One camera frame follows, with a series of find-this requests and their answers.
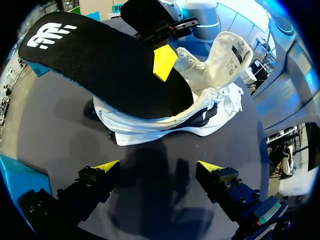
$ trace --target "green label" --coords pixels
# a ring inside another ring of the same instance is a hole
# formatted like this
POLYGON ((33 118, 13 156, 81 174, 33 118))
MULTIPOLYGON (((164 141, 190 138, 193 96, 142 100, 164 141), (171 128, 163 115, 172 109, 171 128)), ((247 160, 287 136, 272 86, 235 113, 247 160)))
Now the green label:
POLYGON ((113 14, 120 13, 122 6, 123 6, 123 4, 113 5, 113 6, 112 6, 112 13, 113 13, 113 14))

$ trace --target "new balance logo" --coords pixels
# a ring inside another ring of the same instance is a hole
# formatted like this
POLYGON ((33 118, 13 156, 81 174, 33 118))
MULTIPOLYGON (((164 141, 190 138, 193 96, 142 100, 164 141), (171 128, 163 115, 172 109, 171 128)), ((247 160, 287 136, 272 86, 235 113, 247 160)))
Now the new balance logo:
POLYGON ((39 44, 40 49, 47 49, 48 46, 42 45, 42 44, 54 44, 55 41, 49 40, 49 39, 62 39, 61 35, 58 34, 68 34, 70 31, 64 30, 64 29, 71 29, 75 30, 77 29, 76 26, 72 25, 65 25, 63 28, 64 29, 59 29, 61 27, 60 23, 54 23, 54 22, 49 22, 42 27, 39 28, 38 32, 36 35, 30 38, 30 40, 27 42, 27 46, 36 48, 39 44))

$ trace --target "black table surface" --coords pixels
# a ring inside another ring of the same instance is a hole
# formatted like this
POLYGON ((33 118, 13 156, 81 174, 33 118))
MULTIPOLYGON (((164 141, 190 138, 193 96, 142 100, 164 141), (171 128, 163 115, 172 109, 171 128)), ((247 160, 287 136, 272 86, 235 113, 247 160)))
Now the black table surface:
POLYGON ((212 204, 195 179, 202 160, 239 171, 268 195, 269 161, 262 123, 246 85, 242 112, 213 134, 176 132, 159 140, 117 146, 101 122, 83 116, 91 95, 61 75, 36 80, 23 110, 17 158, 48 174, 53 196, 85 166, 120 160, 121 185, 79 227, 109 240, 230 239, 238 225, 212 204))

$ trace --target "screw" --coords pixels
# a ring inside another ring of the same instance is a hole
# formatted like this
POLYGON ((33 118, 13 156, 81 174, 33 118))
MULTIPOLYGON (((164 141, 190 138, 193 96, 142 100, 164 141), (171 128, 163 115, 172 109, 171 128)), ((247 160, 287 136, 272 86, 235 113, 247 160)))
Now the screw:
POLYGON ((224 182, 224 187, 226 188, 226 189, 228 189, 228 188, 230 188, 230 182, 228 182, 228 181, 225 181, 224 182))
POLYGON ((242 179, 241 179, 241 178, 237 178, 237 179, 236 179, 236 183, 237 183, 238 185, 242 184, 242 179))
POLYGON ((239 199, 239 202, 242 203, 242 204, 244 204, 246 201, 247 201, 246 198, 243 197, 243 196, 240 197, 240 199, 239 199))
POLYGON ((254 198, 260 197, 260 190, 259 189, 253 190, 253 194, 252 195, 253 195, 254 198))

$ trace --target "black insole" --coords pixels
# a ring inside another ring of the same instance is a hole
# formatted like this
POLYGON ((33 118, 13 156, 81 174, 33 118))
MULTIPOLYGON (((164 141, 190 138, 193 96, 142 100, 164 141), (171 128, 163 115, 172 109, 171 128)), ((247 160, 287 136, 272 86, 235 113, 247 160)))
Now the black insole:
POLYGON ((193 104, 189 85, 174 68, 166 82, 153 74, 154 52, 149 47, 79 14, 54 12, 43 16, 26 34, 19 55, 63 74, 108 105, 134 117, 171 117, 193 104), (61 26, 55 25, 58 27, 54 29, 51 24, 39 34, 48 23, 61 26), (39 43, 43 40, 39 37, 54 43, 39 43))

